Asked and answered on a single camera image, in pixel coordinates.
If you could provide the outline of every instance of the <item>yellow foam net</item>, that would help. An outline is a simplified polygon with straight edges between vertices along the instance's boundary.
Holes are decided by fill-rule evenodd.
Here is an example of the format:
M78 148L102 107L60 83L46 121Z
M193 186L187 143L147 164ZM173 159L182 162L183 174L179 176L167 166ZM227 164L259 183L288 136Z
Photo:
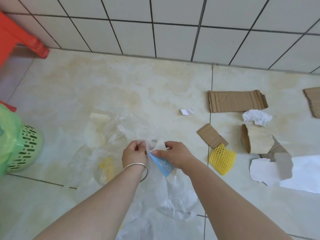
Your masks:
M218 145L211 152L210 164L221 174L225 175L233 167L236 160L236 153L226 149L223 144Z

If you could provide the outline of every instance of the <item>forearm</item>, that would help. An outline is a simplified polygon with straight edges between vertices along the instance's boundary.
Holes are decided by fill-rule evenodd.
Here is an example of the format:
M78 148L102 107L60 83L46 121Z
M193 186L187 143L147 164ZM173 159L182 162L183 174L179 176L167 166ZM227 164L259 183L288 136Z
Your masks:
M65 213L34 240L113 240L132 203L144 167L133 165Z
M185 172L219 240L291 239L209 167L192 160Z

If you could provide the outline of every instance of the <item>red plastic object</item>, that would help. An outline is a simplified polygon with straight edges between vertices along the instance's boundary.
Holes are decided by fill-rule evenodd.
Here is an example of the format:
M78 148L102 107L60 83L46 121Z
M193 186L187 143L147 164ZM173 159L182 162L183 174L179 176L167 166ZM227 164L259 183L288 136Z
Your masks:
M18 43L26 45L43 59L50 52L36 36L28 34L14 21L0 12L0 67Z
M17 108L16 108L16 107L13 107L13 106L11 106L11 105L9 105L9 104L6 104L5 102L3 102L3 101L1 101L1 100L0 100L0 104L5 105L8 109L10 109L11 112L16 112L16 111L17 111Z

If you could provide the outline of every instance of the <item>tiled wall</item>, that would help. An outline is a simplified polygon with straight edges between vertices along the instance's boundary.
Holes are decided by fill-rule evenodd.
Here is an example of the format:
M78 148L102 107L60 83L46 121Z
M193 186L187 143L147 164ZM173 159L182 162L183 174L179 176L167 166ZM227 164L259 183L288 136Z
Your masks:
M320 74L320 0L0 0L48 47Z

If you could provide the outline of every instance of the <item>green trash bin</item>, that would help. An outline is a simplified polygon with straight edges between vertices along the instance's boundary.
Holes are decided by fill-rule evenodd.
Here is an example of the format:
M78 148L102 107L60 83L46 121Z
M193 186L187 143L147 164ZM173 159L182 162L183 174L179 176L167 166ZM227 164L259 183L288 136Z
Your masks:
M42 149L42 135L23 124L17 114L0 104L0 175L22 170Z

